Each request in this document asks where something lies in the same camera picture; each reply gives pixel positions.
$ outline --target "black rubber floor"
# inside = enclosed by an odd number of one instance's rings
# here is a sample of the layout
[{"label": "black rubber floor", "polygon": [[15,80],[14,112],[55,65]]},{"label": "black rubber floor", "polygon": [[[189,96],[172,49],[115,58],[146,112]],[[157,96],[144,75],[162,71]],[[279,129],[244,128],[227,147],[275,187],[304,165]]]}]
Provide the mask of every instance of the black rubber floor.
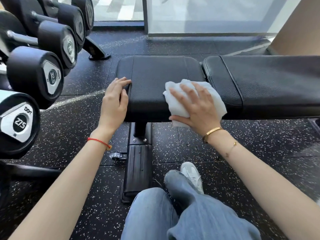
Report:
[{"label": "black rubber floor", "polygon": [[[79,54],[78,64],[65,79],[63,96],[42,111],[42,131],[30,152],[11,163],[64,168],[86,142],[99,118],[103,90],[114,79],[118,61],[128,55],[186,55],[203,61],[214,54],[229,54],[265,43],[265,40],[234,38],[148,38],[143,32],[94,32],[91,38],[112,54],[106,61],[89,61]],[[262,54],[264,49],[246,52]],[[318,201],[320,198],[320,136],[305,119],[223,121],[223,126],[255,155]],[[115,133],[115,151],[126,151],[129,124]],[[206,194],[231,206],[239,216],[261,231],[262,239],[285,236],[261,209],[230,166],[214,149],[204,145],[189,129],[171,123],[153,124],[154,178],[178,169],[184,161],[195,162]],[[104,155],[90,194],[71,239],[120,239],[128,206],[119,202],[124,166]],[[6,239],[39,200],[45,186],[12,183],[12,197],[0,210],[0,239]]]}]

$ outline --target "black leather cushion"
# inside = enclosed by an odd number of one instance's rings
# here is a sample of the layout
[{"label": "black leather cushion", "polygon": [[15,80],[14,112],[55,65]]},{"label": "black leather cushion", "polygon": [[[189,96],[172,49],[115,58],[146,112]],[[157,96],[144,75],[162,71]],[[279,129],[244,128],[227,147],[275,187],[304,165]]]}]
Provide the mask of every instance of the black leather cushion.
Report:
[{"label": "black leather cushion", "polygon": [[119,61],[115,76],[132,80],[126,88],[128,122],[169,121],[171,114],[163,95],[165,83],[206,80],[200,63],[184,56],[129,56]]},{"label": "black leather cushion", "polygon": [[320,56],[210,56],[203,68],[226,119],[320,116]]}]

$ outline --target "white towel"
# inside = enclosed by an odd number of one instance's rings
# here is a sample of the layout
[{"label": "white towel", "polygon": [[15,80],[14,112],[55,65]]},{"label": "white towel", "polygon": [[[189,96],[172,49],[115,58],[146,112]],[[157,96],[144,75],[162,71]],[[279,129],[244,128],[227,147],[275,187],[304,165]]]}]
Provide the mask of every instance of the white towel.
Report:
[{"label": "white towel", "polygon": [[[227,113],[227,109],[218,92],[206,81],[198,81],[196,83],[206,88],[208,92],[211,94],[214,101],[214,106],[217,109],[218,117],[221,120],[222,117]],[[165,91],[163,92],[163,95],[165,97],[166,102],[169,105],[169,110],[171,112],[171,115],[178,115],[178,116],[189,118],[190,117],[189,113],[186,111],[183,105],[180,102],[178,102],[178,100],[170,93],[170,90],[169,90],[169,88],[174,88],[176,91],[182,93],[187,99],[189,99],[186,93],[181,89],[180,84],[185,84],[189,88],[192,88],[196,92],[196,94],[198,94],[194,85],[191,83],[191,81],[183,79],[180,83],[174,83],[172,81],[166,82]],[[172,121],[172,124],[173,126],[189,127],[188,125],[178,121]]]}]

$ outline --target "gold bangle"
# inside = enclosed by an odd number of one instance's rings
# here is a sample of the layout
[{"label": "gold bangle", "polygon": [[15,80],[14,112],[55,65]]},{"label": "gold bangle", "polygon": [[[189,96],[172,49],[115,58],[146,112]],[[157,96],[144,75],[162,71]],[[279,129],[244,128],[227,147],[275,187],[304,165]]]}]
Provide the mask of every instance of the gold bangle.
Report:
[{"label": "gold bangle", "polygon": [[232,146],[231,149],[230,149],[230,151],[229,151],[228,153],[226,153],[226,157],[229,157],[232,149],[233,149],[236,145],[238,145],[237,142],[234,142],[234,143],[233,143],[233,146]]},{"label": "gold bangle", "polygon": [[204,137],[202,137],[203,143],[208,143],[208,136],[209,136],[212,132],[215,132],[215,131],[217,131],[217,130],[222,130],[222,127],[216,127],[216,128],[214,128],[214,129],[210,130],[209,132],[207,132],[207,133],[204,135]]}]

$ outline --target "hand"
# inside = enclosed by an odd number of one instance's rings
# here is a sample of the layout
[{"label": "hand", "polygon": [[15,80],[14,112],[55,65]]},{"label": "hand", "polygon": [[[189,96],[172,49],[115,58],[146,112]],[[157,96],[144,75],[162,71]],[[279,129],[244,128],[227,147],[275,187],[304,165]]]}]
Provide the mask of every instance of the hand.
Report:
[{"label": "hand", "polygon": [[102,99],[99,124],[93,132],[95,136],[97,134],[100,138],[112,136],[124,121],[129,98],[123,87],[130,83],[131,80],[127,80],[126,77],[116,78],[106,89]]},{"label": "hand", "polygon": [[170,88],[171,94],[184,106],[186,111],[190,114],[190,117],[186,118],[172,115],[169,117],[169,120],[175,120],[189,125],[195,132],[204,136],[208,131],[221,126],[220,119],[218,118],[217,110],[214,106],[214,100],[208,90],[195,82],[192,84],[199,96],[193,89],[184,84],[180,85],[182,90],[190,98],[191,102],[181,93]]}]

